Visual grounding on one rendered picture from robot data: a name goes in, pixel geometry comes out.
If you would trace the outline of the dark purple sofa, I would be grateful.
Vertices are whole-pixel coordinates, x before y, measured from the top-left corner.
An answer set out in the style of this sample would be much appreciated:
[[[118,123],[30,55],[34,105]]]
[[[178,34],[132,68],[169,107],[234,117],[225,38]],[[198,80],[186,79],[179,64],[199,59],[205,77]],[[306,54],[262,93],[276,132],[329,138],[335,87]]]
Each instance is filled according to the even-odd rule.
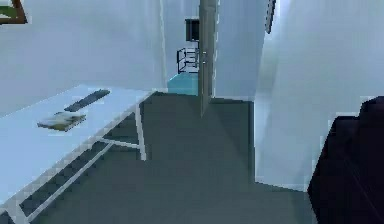
[[[384,224],[384,96],[334,119],[307,192],[318,224]]]

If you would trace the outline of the black framed picture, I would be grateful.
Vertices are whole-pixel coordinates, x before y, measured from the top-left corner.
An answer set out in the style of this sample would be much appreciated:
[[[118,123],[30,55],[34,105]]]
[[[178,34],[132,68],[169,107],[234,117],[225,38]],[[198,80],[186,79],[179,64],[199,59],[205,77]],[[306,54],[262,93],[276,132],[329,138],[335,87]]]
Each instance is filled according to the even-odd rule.
[[[186,19],[186,40],[190,42],[199,40],[199,20],[198,19]]]

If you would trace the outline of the dark framed picture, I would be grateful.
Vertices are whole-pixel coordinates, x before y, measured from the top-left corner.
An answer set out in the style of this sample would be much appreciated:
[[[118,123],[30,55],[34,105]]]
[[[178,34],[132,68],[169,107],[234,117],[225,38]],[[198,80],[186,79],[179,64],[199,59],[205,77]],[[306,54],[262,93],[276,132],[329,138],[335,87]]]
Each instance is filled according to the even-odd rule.
[[[270,34],[271,30],[272,30],[272,24],[273,24],[276,2],[277,2],[277,0],[268,0],[267,14],[265,17],[265,32],[267,34]]]

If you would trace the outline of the brown framed picture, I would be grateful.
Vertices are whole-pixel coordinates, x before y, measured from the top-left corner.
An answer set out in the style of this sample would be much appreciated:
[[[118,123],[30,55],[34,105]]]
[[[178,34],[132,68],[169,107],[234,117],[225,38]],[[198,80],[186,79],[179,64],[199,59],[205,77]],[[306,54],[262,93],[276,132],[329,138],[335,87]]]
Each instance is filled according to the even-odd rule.
[[[27,23],[22,0],[0,0],[0,25]]]

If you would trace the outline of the white table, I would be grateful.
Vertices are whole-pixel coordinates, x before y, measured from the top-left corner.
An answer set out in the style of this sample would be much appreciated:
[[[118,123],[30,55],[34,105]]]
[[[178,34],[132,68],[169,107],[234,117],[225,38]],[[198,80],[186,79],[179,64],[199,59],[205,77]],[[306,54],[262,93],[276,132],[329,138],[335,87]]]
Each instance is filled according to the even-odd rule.
[[[79,85],[0,118],[0,215],[8,214],[14,224],[30,224],[113,146],[134,148],[141,159],[147,158],[140,103],[152,95],[150,91],[111,87],[107,96],[81,110],[86,120],[72,129],[61,132],[37,125],[95,90],[93,86]],[[105,135],[130,114],[135,115],[139,142],[107,139]],[[104,144],[101,151],[31,213],[23,211],[22,203],[97,142]]]

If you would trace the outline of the pale yellow book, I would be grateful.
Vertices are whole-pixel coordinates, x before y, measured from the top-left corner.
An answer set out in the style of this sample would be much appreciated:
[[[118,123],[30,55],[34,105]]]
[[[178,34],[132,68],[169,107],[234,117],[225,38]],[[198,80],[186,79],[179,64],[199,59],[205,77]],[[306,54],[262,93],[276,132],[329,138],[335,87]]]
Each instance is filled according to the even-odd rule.
[[[85,120],[85,114],[62,111],[39,121],[37,126],[41,128],[67,132]]]

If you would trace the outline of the dark grey remote control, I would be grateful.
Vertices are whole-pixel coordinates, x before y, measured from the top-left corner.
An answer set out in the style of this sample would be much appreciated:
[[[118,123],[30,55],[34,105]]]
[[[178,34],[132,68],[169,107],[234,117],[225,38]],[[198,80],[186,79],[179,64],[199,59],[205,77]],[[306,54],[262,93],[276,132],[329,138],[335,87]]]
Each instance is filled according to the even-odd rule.
[[[71,104],[70,106],[66,107],[65,111],[76,112],[76,111],[96,102],[97,100],[105,97],[109,93],[110,93],[110,91],[107,89],[99,89],[99,90],[89,94],[88,96],[76,101],[75,103]]]

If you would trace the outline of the grey room door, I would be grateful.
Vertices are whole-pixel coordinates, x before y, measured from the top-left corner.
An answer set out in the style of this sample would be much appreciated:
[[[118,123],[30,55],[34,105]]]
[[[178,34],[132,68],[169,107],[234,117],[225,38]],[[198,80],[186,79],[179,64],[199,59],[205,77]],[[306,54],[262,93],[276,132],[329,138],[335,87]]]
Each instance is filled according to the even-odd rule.
[[[199,4],[199,98],[204,116],[212,97],[215,55],[217,0],[200,0]]]

